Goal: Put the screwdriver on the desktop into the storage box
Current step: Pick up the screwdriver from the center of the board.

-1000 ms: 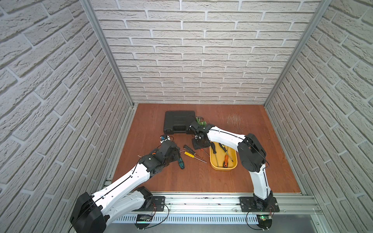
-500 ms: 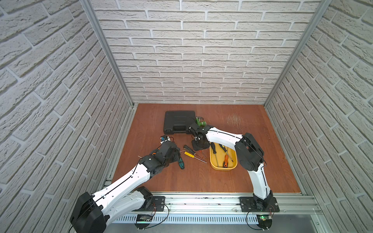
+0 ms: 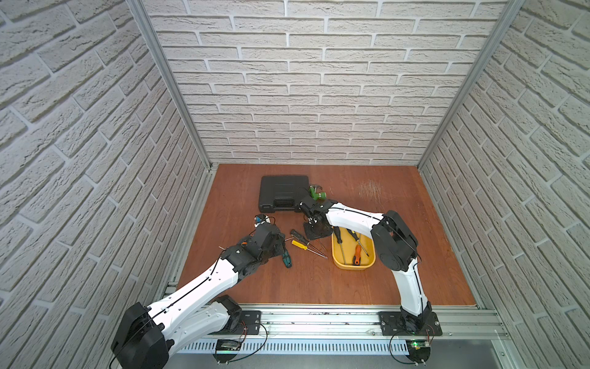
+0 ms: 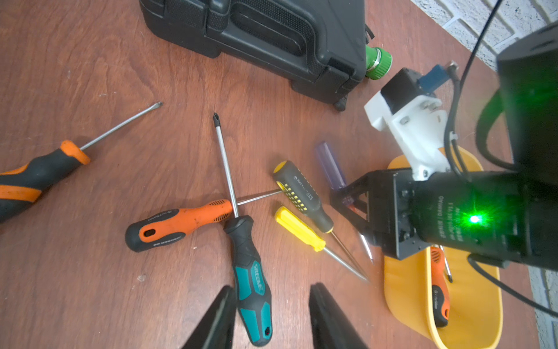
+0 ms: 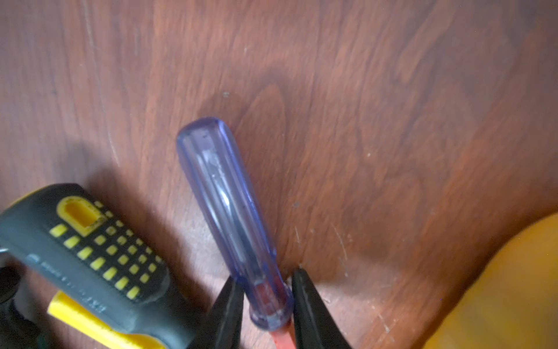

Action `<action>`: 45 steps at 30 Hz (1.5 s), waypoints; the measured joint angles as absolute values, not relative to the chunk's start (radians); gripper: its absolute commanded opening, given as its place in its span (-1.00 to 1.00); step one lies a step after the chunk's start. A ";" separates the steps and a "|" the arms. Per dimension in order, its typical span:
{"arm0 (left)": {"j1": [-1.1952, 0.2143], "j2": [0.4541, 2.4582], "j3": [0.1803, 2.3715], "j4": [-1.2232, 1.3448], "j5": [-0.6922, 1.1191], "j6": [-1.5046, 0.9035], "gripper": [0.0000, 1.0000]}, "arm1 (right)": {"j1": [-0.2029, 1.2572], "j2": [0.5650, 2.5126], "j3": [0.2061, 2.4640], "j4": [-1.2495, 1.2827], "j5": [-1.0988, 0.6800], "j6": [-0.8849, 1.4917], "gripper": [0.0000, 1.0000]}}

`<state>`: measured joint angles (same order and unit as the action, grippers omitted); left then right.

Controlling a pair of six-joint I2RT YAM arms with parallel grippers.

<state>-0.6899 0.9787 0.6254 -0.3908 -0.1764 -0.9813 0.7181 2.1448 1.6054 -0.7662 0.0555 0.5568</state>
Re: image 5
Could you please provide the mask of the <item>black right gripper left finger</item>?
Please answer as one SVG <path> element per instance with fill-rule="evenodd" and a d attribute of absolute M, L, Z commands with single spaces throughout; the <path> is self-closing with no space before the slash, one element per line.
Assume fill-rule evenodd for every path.
<path fill-rule="evenodd" d="M 240 348 L 243 312 L 244 291 L 229 277 L 187 349 Z"/>

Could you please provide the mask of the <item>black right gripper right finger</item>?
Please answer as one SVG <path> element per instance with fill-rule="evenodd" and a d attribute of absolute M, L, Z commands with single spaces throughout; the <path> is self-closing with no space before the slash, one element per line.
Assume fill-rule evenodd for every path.
<path fill-rule="evenodd" d="M 294 271 L 292 293 L 297 348 L 352 348 L 337 327 L 306 270 L 298 268 Z"/>

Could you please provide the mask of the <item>blue transparent red screwdriver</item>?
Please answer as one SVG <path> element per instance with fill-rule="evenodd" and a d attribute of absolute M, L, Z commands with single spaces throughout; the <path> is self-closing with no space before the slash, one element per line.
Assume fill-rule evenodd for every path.
<path fill-rule="evenodd" d="M 179 131 L 177 152 L 230 275 L 248 298 L 251 320 L 277 348 L 295 348 L 294 297 L 229 127 L 214 117 L 194 121 Z"/>

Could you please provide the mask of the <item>green black screwdriver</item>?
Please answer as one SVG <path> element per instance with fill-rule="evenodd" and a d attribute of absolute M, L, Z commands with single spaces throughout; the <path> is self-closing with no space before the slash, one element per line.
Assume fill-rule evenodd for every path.
<path fill-rule="evenodd" d="M 16 305 L 23 276 L 1 248 L 1 348 L 51 348 L 45 331 L 26 318 Z"/>

